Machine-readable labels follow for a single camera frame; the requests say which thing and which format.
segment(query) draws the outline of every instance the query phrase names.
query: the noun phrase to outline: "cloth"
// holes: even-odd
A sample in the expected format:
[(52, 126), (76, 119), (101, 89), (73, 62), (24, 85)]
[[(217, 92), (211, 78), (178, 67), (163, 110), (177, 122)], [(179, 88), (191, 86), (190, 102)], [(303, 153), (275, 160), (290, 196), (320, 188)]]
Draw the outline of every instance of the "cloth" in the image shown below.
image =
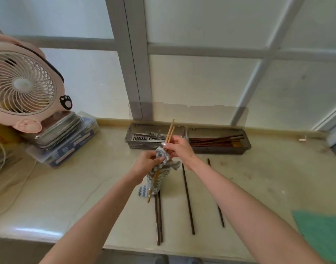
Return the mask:
[(308, 244), (325, 260), (336, 263), (336, 216), (292, 211), (298, 229)]
[[(154, 166), (150, 173), (147, 174), (147, 184), (139, 188), (139, 196), (148, 197), (148, 191), (152, 186), (152, 194), (156, 195), (161, 189), (162, 180), (170, 173), (170, 169), (177, 170), (180, 167), (180, 161), (171, 160), (170, 155), (161, 146), (156, 149), (157, 157), (166, 157), (166, 159), (161, 164)], [(160, 170), (160, 173), (156, 183), (153, 185), (153, 176), (157, 170)]]

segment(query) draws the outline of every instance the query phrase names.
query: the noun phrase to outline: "person's right arm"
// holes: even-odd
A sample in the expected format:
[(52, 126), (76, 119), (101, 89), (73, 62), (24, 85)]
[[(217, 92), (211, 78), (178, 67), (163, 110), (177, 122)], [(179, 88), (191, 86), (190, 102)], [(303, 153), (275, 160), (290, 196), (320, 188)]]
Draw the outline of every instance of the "person's right arm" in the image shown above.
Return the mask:
[(199, 159), (187, 140), (174, 135), (166, 148), (198, 175), (257, 262), (324, 263), (287, 222)]

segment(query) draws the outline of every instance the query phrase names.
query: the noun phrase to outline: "person's left arm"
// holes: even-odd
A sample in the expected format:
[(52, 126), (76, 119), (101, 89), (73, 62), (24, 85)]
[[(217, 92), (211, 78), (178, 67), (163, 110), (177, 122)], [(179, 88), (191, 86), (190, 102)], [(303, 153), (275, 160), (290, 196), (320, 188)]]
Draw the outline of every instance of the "person's left arm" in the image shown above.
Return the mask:
[(134, 188), (163, 158), (142, 152), (124, 177), (98, 201), (46, 254), (40, 264), (94, 263)]

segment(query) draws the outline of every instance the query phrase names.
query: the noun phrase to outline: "gray metal frame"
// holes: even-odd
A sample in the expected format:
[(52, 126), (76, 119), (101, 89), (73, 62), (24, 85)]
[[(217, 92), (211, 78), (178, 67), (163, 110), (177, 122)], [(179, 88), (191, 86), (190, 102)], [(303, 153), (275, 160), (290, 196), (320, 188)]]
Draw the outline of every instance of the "gray metal frame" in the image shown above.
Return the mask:
[[(281, 48), (281, 43), (305, 0), (290, 0), (266, 48), (210, 48), (147, 43), (144, 0), (106, 0), (114, 39), (18, 36), (39, 47), (117, 51), (133, 119), (153, 119), (150, 54), (259, 59), (238, 103), (231, 125), (238, 124), (271, 61), (336, 62), (336, 50)], [(336, 124), (336, 108), (312, 129)]]

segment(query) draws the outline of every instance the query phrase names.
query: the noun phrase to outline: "floor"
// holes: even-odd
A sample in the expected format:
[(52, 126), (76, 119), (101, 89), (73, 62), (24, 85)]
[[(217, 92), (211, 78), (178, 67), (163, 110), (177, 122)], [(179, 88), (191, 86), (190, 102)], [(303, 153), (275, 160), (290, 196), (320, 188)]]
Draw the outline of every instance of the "floor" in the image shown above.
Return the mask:
[[(52, 248), (52, 244), (0, 239), (0, 264), (37, 264)], [(96, 264), (153, 264), (154, 254), (103, 250)], [(168, 256), (169, 264), (187, 264), (187, 257)], [(205, 264), (246, 264), (245, 262), (205, 261)]]

